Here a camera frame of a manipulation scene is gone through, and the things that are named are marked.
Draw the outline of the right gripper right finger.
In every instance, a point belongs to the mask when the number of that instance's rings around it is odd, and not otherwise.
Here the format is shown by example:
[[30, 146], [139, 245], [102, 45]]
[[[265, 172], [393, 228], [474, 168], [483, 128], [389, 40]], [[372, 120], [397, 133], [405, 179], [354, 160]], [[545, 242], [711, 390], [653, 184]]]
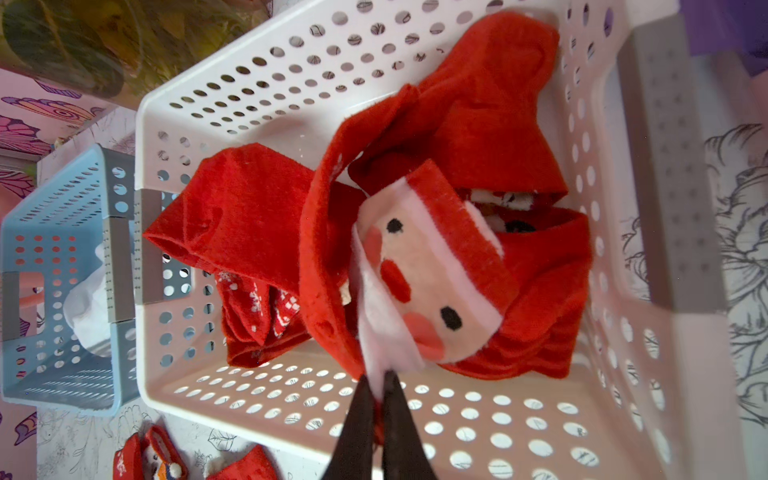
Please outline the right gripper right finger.
[[383, 393], [383, 478], [436, 480], [437, 476], [426, 457], [400, 380], [394, 371], [386, 373]]

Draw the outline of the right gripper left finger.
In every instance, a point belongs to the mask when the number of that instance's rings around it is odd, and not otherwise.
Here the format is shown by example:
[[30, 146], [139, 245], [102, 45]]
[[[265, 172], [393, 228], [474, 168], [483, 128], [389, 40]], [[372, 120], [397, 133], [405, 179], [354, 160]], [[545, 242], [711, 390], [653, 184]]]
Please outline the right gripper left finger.
[[370, 480], [373, 461], [375, 398], [361, 376], [322, 480]]

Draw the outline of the plain white sock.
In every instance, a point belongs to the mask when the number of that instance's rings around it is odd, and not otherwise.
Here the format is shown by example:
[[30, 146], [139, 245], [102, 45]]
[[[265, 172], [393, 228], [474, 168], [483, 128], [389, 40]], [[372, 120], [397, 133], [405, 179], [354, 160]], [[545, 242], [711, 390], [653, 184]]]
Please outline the plain white sock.
[[68, 293], [63, 314], [67, 325], [81, 346], [91, 354], [111, 356], [111, 327], [106, 292], [104, 246], [99, 244], [94, 254], [99, 266]]

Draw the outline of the light blue plastic basket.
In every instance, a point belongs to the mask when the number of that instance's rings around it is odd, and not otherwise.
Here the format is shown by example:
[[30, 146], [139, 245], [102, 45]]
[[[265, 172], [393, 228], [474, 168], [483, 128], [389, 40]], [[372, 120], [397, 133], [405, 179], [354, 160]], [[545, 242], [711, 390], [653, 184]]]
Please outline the light blue plastic basket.
[[[4, 400], [111, 417], [138, 396], [132, 284], [133, 156], [98, 144], [2, 222]], [[87, 350], [65, 302], [102, 271], [109, 357]]]

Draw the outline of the white plastic basket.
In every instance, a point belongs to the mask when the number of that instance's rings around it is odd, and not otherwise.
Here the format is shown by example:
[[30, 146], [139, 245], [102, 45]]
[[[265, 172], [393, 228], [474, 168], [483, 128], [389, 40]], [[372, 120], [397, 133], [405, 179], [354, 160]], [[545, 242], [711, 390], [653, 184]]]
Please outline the white plastic basket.
[[305, 1], [137, 116], [138, 386], [326, 479], [742, 479], [676, 1]]

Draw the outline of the large red snowflake sock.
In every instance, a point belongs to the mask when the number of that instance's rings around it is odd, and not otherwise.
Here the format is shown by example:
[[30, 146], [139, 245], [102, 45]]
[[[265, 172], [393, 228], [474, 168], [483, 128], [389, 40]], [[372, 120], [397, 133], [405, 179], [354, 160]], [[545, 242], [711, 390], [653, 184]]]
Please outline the large red snowflake sock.
[[229, 365], [255, 368], [311, 339], [292, 293], [227, 272], [216, 285]]

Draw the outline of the large plain red sock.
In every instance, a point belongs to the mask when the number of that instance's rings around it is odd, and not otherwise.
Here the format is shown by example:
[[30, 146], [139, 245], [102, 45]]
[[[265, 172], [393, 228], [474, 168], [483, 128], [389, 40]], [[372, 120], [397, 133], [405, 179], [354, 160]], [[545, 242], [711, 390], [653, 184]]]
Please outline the large plain red sock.
[[182, 263], [299, 291], [310, 168], [258, 143], [202, 160], [143, 236]]

